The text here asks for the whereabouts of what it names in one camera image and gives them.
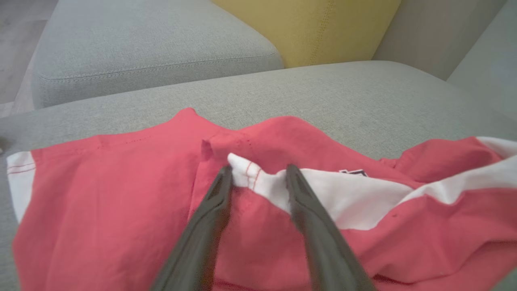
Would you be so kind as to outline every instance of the wall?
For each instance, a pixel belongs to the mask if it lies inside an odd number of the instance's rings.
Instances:
[[[374,60],[447,80],[506,0],[403,0]]]
[[[447,82],[517,121],[517,0],[508,0]]]

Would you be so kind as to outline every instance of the wooden floor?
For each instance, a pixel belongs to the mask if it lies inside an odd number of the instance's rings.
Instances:
[[[34,110],[34,51],[58,0],[0,0],[0,118]]]

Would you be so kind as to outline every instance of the clothing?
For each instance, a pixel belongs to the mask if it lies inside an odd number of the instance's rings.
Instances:
[[[288,164],[379,290],[487,290],[517,266],[517,142],[430,140],[374,161],[298,118],[234,131],[185,109],[139,132],[8,158],[22,289],[149,289],[228,163],[214,290],[310,290]]]

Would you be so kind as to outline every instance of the gray fabric upholstery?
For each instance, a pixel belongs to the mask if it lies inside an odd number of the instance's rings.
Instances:
[[[209,0],[60,0],[33,95],[41,108],[281,68],[273,44]]]
[[[180,109],[239,129],[279,115],[301,117],[372,158],[397,157],[430,138],[517,140],[517,124],[460,89],[406,65],[370,61],[301,67],[91,98],[0,120],[6,155],[165,122]],[[13,288],[5,158],[0,164],[0,289]]]

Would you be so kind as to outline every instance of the yellow fabric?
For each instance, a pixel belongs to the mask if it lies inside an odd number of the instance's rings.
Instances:
[[[370,60],[400,0],[212,0],[271,41],[286,68]]]

